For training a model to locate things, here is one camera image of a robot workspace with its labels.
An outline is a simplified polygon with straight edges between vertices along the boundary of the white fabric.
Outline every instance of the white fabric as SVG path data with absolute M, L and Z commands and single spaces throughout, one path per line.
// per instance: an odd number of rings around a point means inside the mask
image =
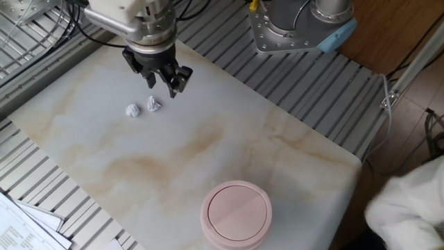
M 392 178 L 367 207 L 369 227 L 389 250 L 437 250 L 434 227 L 444 222 L 444 157 Z

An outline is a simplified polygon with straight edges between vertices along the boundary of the marble table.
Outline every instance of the marble table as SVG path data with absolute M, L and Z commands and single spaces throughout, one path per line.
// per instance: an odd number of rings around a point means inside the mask
M 116 39 L 113 43 L 122 43 Z M 200 206 L 216 185 L 250 181 L 271 198 L 259 249 L 324 250 L 361 163 L 181 42 L 194 70 L 169 98 L 148 89 L 121 50 L 102 47 L 10 119 L 145 249 L 213 249 Z M 163 107 L 148 112 L 153 95 Z M 136 103 L 139 117 L 125 108 Z

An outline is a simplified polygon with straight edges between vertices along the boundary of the pink container lid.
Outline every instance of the pink container lid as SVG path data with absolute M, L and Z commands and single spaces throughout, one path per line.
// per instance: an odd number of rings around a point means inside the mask
M 200 223 L 208 240 L 223 250 L 251 250 L 264 241 L 271 202 L 260 187 L 228 181 L 215 187 L 202 205 Z

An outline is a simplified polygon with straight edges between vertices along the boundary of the black cable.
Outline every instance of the black cable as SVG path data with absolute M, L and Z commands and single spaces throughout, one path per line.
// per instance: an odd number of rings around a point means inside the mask
M 181 19 L 183 15 L 185 15 L 185 13 L 188 11 L 188 8 L 191 6 L 192 2 L 193 0 L 188 0 L 187 6 L 185 6 L 185 9 L 183 9 L 182 14 L 180 14 L 178 20 Z
M 86 8 L 86 6 L 88 6 L 88 1 L 82 1 L 82 0 L 65 0 L 65 1 L 70 4 L 80 6 L 82 8 Z
M 196 13 L 194 13 L 193 15 L 190 15 L 188 17 L 179 17 L 179 18 L 177 18 L 177 20 L 178 21 L 187 21 L 187 20 L 190 20 L 190 19 L 193 19 L 193 18 L 197 17 L 198 15 L 200 15 L 209 6 L 210 3 L 211 3 L 211 0 L 207 0 L 205 5 L 202 6 L 202 8 L 200 10 L 198 10 Z
M 384 173 L 384 172 L 380 172 L 375 166 L 374 166 L 374 164 L 369 160 L 369 159 L 367 159 L 366 158 L 366 162 L 370 165 L 370 167 L 372 168 L 372 170 L 374 171 L 374 172 L 377 172 L 379 175 L 381 175 L 381 176 L 391 176 L 391 175 L 393 175 L 393 174 L 395 174 L 396 172 L 398 172 L 398 171 L 400 171 L 402 168 L 404 168 L 404 165 L 406 164 L 406 162 L 412 157 L 412 155 L 422 146 L 422 144 L 427 140 L 427 137 L 429 137 L 429 136 L 432 136 L 432 129 L 433 129 L 433 127 L 435 127 L 435 125 L 437 124 L 437 123 L 439 123 L 440 122 L 440 120 L 441 121 L 443 121 L 443 118 L 444 118 L 444 115 L 441 115 L 431 126 L 430 126 L 430 129 L 429 129 L 429 131 L 426 133 L 426 135 L 425 135 L 425 137 L 421 140 L 421 142 L 418 144 L 418 146 L 416 146 L 415 147 L 415 149 L 414 150 L 412 150 L 411 152 L 410 152 L 410 154 L 407 156 L 407 158 L 405 158 L 404 159 L 404 161 L 402 162 L 402 164 L 397 168 L 397 169 L 394 169 L 394 170 L 392 170 L 392 171 L 390 171 L 390 172 L 387 172 L 387 173 Z
M 439 24 L 439 22 L 443 18 L 444 18 L 444 13 L 441 14 L 441 16 L 429 27 L 429 29 L 425 32 L 425 34 L 418 41 L 418 43 L 416 43 L 415 47 L 412 50 L 410 50 L 410 52 L 407 54 L 407 56 L 404 58 L 404 60 L 402 60 L 402 62 L 392 72 L 388 73 L 388 75 L 387 75 L 388 79 L 390 79 L 394 75 L 394 73 L 396 73 L 396 72 L 400 71 L 401 69 L 404 69 L 410 65 L 410 63 L 408 63 L 407 65 L 403 65 L 403 64 L 405 64 L 405 62 L 410 58 L 410 56 L 415 52 L 415 50 L 418 49 L 418 47 L 421 45 L 421 43 L 424 41 L 424 39 L 430 34 L 430 32 L 435 28 L 436 25 Z M 435 59 L 430 61 L 426 66 L 424 66 L 424 68 L 422 70 L 424 70 L 426 67 L 430 66 L 432 63 L 434 63 L 436 60 L 438 60 L 439 56 L 440 55 L 438 55 L 437 57 L 435 57 Z
M 69 7 L 69 5 L 68 5 L 68 8 L 67 8 L 67 9 L 68 9 L 69 17 L 70 17 L 71 19 L 74 20 L 74 25 L 76 26 L 76 28 L 82 33 L 82 35 L 84 35 L 84 36 L 85 36 L 86 38 L 88 38 L 89 40 L 91 40 L 91 41 L 93 41 L 93 42 L 96 42 L 96 43 L 99 43 L 99 44 L 102 44 L 102 45 L 105 45 L 105 46 L 113 47 L 113 48 L 122 48 L 122 49 L 126 48 L 125 45 L 109 44 L 109 43 L 106 43 L 106 42 L 102 42 L 102 41 L 99 41 L 99 40 L 95 40 L 94 38 L 90 37 L 90 36 L 89 36 L 88 34 L 86 34 L 86 33 L 83 31 L 83 29 L 80 27 L 80 24 L 78 23 L 78 20 L 75 20 L 75 19 L 74 19 L 74 14 L 72 13 L 71 8 Z

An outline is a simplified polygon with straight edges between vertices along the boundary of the metal rack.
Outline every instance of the metal rack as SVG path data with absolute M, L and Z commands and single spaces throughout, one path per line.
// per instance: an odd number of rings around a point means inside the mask
M 63 7 L 64 4 L 52 8 L 34 21 L 15 27 L 0 48 L 0 87 L 4 87 L 23 69 L 37 62 L 62 38 L 69 23 L 69 17 Z M 0 24 L 2 44 L 15 23 L 0 12 Z

